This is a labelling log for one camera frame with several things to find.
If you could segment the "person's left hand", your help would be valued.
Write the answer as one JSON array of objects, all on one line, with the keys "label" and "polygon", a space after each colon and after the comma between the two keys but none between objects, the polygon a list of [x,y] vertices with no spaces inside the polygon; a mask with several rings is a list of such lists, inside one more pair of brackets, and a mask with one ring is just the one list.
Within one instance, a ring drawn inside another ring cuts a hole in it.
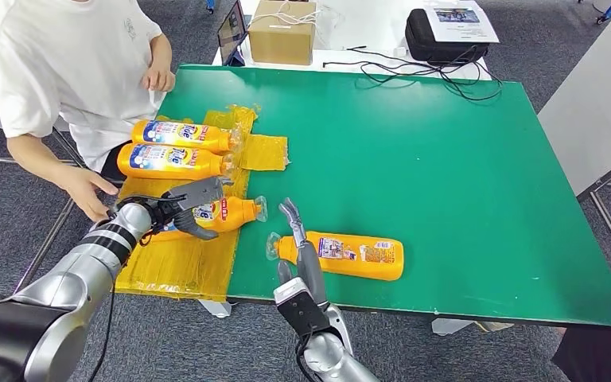
[{"label": "person's left hand", "polygon": [[174,88],[175,81],[175,75],[169,66],[152,64],[144,73],[141,84],[147,90],[170,92]]}]

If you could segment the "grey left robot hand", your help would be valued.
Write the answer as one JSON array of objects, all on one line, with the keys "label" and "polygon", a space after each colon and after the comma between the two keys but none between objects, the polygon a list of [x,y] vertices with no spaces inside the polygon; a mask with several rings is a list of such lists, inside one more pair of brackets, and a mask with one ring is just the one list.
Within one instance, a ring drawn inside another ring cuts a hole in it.
[{"label": "grey left robot hand", "polygon": [[218,233],[202,228],[195,220],[193,210],[202,205],[220,201],[224,197],[224,186],[233,185],[228,177],[212,176],[173,187],[162,194],[165,201],[158,203],[164,212],[164,224],[174,223],[177,230],[201,240],[212,240]]}]

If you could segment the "person's right hand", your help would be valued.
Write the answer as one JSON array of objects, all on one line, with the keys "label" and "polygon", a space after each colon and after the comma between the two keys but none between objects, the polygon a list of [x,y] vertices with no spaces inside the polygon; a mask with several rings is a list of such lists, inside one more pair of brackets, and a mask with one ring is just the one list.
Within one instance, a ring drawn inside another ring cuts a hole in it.
[{"label": "person's right hand", "polygon": [[73,166],[60,165],[54,170],[53,182],[63,189],[92,221],[107,218],[108,207],[97,197],[96,190],[116,195],[118,189],[97,173]]}]

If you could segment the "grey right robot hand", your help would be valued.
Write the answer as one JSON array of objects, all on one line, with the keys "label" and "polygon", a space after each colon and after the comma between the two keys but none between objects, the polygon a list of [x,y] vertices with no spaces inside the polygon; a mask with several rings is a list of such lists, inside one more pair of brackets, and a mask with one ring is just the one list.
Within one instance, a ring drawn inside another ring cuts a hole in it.
[{"label": "grey right robot hand", "polygon": [[309,288],[316,305],[321,310],[327,310],[329,300],[319,256],[314,244],[307,238],[298,208],[289,197],[285,198],[278,208],[286,216],[293,231],[295,246],[298,250],[298,274]]}]

